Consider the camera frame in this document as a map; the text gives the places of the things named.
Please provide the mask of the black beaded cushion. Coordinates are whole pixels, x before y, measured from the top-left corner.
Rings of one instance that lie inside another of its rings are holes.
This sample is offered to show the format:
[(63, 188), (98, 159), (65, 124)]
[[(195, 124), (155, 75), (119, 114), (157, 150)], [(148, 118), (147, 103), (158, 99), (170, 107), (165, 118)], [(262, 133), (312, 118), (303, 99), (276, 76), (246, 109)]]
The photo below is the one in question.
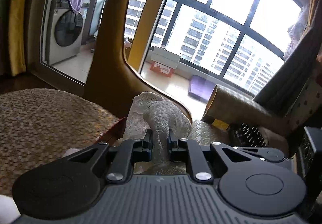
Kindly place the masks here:
[(231, 128), (234, 140), (240, 145), (251, 148), (266, 148), (267, 143), (256, 126), (233, 124)]

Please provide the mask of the red crate with white panel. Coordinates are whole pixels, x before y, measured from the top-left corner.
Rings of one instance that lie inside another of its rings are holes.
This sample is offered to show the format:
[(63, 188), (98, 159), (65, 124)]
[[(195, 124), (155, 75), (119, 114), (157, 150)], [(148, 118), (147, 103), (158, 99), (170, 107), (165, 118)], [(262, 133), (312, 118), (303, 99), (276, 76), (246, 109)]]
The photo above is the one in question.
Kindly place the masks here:
[(168, 51), (164, 47), (155, 46), (151, 55), (150, 70), (171, 77), (180, 62), (181, 53)]

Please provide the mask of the white front-load washing machine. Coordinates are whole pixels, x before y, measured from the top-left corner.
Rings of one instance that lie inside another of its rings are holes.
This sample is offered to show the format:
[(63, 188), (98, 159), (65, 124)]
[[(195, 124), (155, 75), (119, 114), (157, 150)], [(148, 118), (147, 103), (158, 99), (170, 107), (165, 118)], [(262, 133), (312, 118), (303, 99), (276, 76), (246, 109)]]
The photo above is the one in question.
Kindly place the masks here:
[(81, 0), (75, 14), (69, 0), (51, 0), (46, 35), (46, 62), (53, 65), (80, 52), (82, 32), (90, 0)]

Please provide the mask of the purple floor mat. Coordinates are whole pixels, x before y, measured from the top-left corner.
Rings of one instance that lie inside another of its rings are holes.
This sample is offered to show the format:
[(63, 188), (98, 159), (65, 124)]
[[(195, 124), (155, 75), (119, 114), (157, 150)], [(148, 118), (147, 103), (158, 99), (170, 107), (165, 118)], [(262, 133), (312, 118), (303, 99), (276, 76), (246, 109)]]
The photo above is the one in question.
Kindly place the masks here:
[(193, 75), (189, 82), (188, 95), (198, 101), (207, 103), (214, 88), (215, 84), (211, 81)]

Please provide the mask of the beige patterned sofa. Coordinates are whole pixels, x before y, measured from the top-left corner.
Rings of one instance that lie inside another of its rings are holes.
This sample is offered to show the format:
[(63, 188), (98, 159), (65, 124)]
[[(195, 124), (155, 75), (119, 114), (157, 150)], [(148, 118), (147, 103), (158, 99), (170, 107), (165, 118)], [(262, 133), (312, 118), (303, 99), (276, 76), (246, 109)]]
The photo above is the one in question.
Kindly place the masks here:
[(302, 126), (321, 127), (321, 27), (310, 26), (295, 51), (254, 99), (216, 85), (189, 135), (201, 145), (230, 144), (233, 124), (258, 126), (266, 142), (289, 152)]

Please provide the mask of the patterned lace tablecloth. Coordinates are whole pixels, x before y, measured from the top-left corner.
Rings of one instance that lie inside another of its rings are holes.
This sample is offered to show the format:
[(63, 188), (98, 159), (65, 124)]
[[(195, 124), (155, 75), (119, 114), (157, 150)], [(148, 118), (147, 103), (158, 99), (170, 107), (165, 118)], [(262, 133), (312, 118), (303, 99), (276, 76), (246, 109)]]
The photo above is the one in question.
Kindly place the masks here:
[(118, 122), (99, 105), (65, 91), (26, 89), (1, 95), (1, 194), (24, 172), (92, 145)]

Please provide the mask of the red rectangular storage box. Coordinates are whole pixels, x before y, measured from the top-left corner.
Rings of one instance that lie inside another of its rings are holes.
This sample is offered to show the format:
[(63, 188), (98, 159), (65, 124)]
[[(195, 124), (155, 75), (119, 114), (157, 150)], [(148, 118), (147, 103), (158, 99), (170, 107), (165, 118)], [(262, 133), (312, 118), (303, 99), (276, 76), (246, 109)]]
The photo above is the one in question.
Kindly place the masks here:
[(126, 118), (122, 118), (115, 125), (113, 125), (107, 132), (103, 133), (96, 140), (96, 143), (105, 142), (113, 145), (118, 139), (123, 137), (126, 128)]

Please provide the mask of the yellow curtain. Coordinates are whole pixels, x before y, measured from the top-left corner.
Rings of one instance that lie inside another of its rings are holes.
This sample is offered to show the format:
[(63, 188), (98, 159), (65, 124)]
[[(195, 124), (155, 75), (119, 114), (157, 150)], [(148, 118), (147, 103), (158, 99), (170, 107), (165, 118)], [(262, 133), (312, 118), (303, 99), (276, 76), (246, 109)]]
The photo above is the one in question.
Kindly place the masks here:
[(11, 0), (9, 11), (8, 46), (12, 76), (26, 71), (24, 51), (25, 0)]

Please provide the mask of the brown giraffe shaped chair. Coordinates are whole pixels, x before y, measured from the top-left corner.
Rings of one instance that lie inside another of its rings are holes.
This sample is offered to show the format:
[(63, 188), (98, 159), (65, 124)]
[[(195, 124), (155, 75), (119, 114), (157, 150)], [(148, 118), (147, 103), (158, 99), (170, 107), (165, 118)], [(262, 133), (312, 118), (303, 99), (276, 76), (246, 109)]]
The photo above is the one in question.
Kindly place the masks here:
[(107, 1), (85, 84), (85, 99), (118, 118), (124, 118), (133, 98), (142, 92), (154, 92), (172, 101), (188, 119), (192, 118), (182, 103), (145, 81), (138, 73), (165, 3), (166, 0), (146, 1), (130, 53), (126, 55), (124, 32), (129, 0)]

